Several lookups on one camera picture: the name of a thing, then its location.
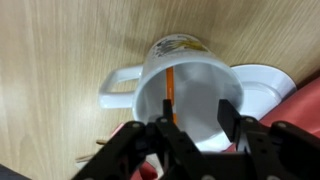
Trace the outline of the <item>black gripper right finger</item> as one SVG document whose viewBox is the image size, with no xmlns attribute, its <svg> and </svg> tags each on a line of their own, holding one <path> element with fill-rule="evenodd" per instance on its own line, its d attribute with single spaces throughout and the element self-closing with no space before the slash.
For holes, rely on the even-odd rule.
<svg viewBox="0 0 320 180">
<path fill-rule="evenodd" d="M 241 115 L 227 99 L 219 100 L 217 120 L 230 142 L 235 140 L 237 122 L 240 119 Z"/>
</svg>

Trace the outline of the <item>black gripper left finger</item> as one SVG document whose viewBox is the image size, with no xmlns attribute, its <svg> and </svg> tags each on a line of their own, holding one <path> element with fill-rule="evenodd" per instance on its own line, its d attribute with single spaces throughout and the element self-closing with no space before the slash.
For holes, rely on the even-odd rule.
<svg viewBox="0 0 320 180">
<path fill-rule="evenodd" d="M 170 99 L 163 100 L 163 117 L 168 121 L 173 121 L 173 110 Z"/>
</svg>

